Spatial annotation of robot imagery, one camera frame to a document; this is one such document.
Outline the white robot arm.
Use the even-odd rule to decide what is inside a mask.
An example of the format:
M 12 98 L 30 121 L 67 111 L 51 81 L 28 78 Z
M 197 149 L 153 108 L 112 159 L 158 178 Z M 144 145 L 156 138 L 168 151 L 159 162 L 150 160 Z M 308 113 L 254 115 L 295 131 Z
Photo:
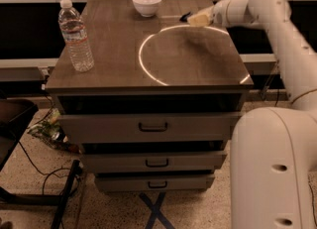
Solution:
M 264 30 L 291 104 L 254 109 L 235 126 L 232 229 L 316 229 L 308 174 L 317 167 L 317 53 L 290 15 L 286 0 L 222 0 L 187 20 Z

